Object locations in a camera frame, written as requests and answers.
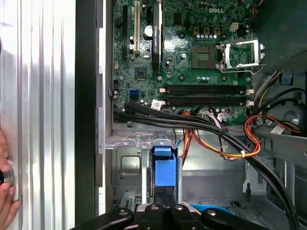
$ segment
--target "dell logo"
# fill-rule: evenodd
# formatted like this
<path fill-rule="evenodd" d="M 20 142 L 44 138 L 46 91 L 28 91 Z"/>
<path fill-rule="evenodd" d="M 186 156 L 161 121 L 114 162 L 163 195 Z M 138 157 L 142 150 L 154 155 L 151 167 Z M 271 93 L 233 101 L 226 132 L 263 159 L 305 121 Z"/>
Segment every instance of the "dell logo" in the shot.
<path fill-rule="evenodd" d="M 209 13 L 224 13 L 222 8 L 209 8 Z"/>

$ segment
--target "motherboard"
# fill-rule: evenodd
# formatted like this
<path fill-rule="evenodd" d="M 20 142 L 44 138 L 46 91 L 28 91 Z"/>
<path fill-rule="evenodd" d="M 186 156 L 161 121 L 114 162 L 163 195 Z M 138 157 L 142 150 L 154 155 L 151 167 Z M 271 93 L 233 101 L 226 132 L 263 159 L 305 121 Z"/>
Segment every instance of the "motherboard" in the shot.
<path fill-rule="evenodd" d="M 113 10 L 115 108 L 129 100 L 175 114 L 201 106 L 199 116 L 245 120 L 258 45 L 252 0 L 115 0 Z"/>

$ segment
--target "ram slot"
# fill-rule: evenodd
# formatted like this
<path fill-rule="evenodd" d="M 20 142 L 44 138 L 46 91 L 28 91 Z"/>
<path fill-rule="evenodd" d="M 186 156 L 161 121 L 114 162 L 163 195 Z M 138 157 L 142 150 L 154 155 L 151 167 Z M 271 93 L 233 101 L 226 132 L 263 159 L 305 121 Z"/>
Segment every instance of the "ram slot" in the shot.
<path fill-rule="evenodd" d="M 240 85 L 166 85 L 169 94 L 243 94 L 245 86 Z"/>
<path fill-rule="evenodd" d="M 245 97 L 200 97 L 200 96 L 168 96 L 170 106 L 187 107 L 197 105 L 207 106 L 245 106 Z"/>
<path fill-rule="evenodd" d="M 134 2 L 134 53 L 140 53 L 141 3 Z"/>
<path fill-rule="evenodd" d="M 123 60 L 127 60 L 128 50 L 128 6 L 123 6 L 123 35 L 122 35 L 122 55 Z"/>

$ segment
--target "blue sata port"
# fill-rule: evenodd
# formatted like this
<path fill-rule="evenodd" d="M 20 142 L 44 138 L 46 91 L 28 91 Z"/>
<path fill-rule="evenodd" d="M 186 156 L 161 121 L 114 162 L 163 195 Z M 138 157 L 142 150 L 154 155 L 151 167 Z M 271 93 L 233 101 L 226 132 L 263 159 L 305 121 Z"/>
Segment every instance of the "blue sata port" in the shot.
<path fill-rule="evenodd" d="M 140 95 L 140 90 L 130 90 L 130 95 Z"/>

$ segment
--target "black ram slot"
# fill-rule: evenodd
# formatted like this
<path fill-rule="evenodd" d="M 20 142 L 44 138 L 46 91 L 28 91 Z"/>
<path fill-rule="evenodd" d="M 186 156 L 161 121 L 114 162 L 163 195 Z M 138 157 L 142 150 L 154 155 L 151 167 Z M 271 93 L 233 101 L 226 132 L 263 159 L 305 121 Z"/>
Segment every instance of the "black ram slot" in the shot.
<path fill-rule="evenodd" d="M 123 6 L 123 41 L 122 41 L 123 60 L 127 60 L 128 49 L 128 6 Z"/>
<path fill-rule="evenodd" d="M 166 85 L 169 94 L 243 94 L 246 86 L 240 85 Z"/>
<path fill-rule="evenodd" d="M 200 97 L 200 96 L 167 96 L 165 99 L 170 106 L 245 106 L 245 97 Z"/>

